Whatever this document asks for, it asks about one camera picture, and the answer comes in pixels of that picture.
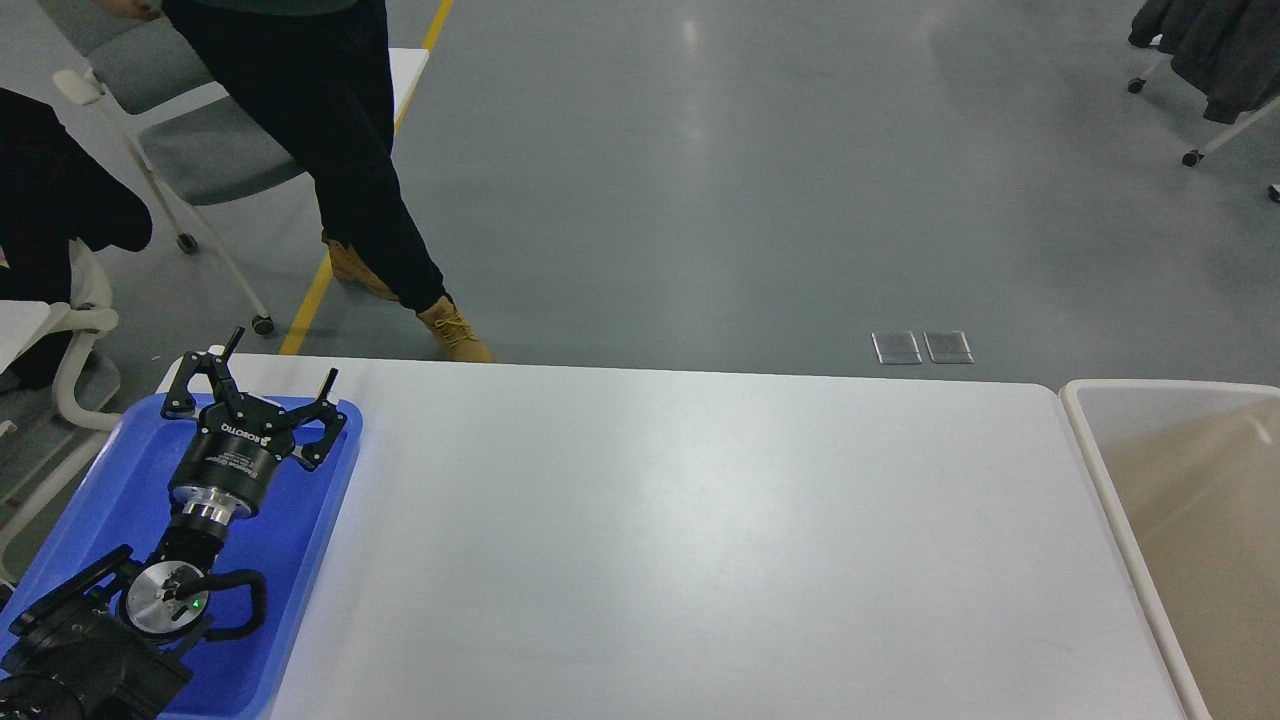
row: robotic arm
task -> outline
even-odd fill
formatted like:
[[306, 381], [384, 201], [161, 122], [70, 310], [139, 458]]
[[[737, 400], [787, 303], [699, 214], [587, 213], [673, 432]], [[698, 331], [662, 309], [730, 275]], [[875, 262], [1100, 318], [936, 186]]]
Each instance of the robotic arm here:
[[[243, 333], [237, 328], [220, 355], [183, 356], [165, 396], [161, 415], [193, 420], [196, 432], [169, 480], [170, 520], [155, 551], [137, 562], [129, 546], [115, 548], [10, 625], [18, 642], [0, 659], [9, 673], [0, 680], [0, 720], [150, 720], [191, 680], [180, 664], [187, 651], [262, 624], [262, 574], [218, 574], [214, 562], [232, 523], [259, 514], [280, 464], [293, 457], [315, 470], [347, 418], [328, 400], [335, 369], [314, 401], [293, 410], [241, 392], [227, 364]], [[200, 409], [187, 389], [197, 374], [212, 388], [212, 401]], [[324, 434], [297, 445], [293, 432], [312, 421]], [[211, 596], [242, 585], [252, 616], [214, 628]]]

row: plastic bin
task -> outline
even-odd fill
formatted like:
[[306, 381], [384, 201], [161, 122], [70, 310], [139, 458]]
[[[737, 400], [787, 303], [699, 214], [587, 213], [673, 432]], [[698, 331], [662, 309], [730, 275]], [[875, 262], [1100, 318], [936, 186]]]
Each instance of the plastic bin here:
[[1075, 380], [1061, 391], [1188, 717], [1280, 708], [1280, 389]]
[[[210, 401], [207, 395], [195, 397], [201, 407]], [[169, 524], [169, 478], [195, 432], [193, 423], [160, 418], [164, 400], [163, 395], [152, 395], [124, 414], [0, 612], [0, 629], [116, 546], [132, 546], [137, 560], [146, 559], [155, 547]], [[311, 401], [271, 400], [285, 407]], [[347, 415], [347, 425], [324, 465], [306, 473], [293, 461], [282, 464], [261, 514], [232, 527], [214, 565], [215, 571], [251, 568], [266, 577], [262, 626], [247, 638], [204, 642], [192, 648], [182, 662], [195, 671], [195, 678], [160, 720], [255, 720], [270, 707], [358, 454], [364, 425], [360, 410], [346, 401], [338, 404], [338, 410]], [[319, 427], [308, 425], [294, 437], [312, 442], [320, 434]], [[215, 596], [209, 607], [218, 626], [236, 625], [251, 614], [244, 591]], [[13, 643], [13, 635], [0, 634], [0, 652]]]

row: chair seat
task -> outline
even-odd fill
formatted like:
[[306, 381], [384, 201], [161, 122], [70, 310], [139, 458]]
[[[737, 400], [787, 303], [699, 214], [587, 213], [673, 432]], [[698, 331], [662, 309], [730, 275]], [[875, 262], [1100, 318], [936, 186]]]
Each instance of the chair seat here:
[[84, 55], [120, 109], [131, 115], [214, 82], [168, 18], [141, 23]]
[[230, 97], [151, 126], [138, 142], [152, 168], [192, 205], [239, 200], [303, 172]]

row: tan boot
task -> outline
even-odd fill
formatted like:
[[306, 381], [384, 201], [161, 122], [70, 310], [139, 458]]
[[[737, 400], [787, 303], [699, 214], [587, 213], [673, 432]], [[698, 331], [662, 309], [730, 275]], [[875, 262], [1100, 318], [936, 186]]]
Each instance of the tan boot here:
[[417, 314], [417, 319], [431, 331], [436, 345], [454, 363], [497, 363], [493, 352], [485, 343], [480, 342], [471, 323], [462, 316], [462, 313], [449, 302], [448, 297], [442, 297], [429, 309]]
[[333, 277], [339, 281], [358, 282], [383, 300], [399, 301], [399, 296], [369, 269], [360, 255], [356, 255], [355, 247], [343, 247], [340, 242], [329, 237], [329, 233], [324, 231], [320, 232], [320, 240], [329, 246], [329, 268], [333, 269]]

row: chair wheel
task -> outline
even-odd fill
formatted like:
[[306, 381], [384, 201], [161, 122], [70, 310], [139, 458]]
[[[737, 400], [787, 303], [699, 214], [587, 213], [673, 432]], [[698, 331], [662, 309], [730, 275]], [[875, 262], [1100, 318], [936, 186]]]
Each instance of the chair wheel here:
[[262, 315], [253, 315], [253, 332], [260, 336], [269, 336], [275, 332], [275, 323], [271, 318], [264, 318]]
[[178, 249], [180, 249], [187, 255], [195, 255], [200, 250], [200, 243], [196, 238], [191, 237], [189, 233], [182, 233], [178, 236]]

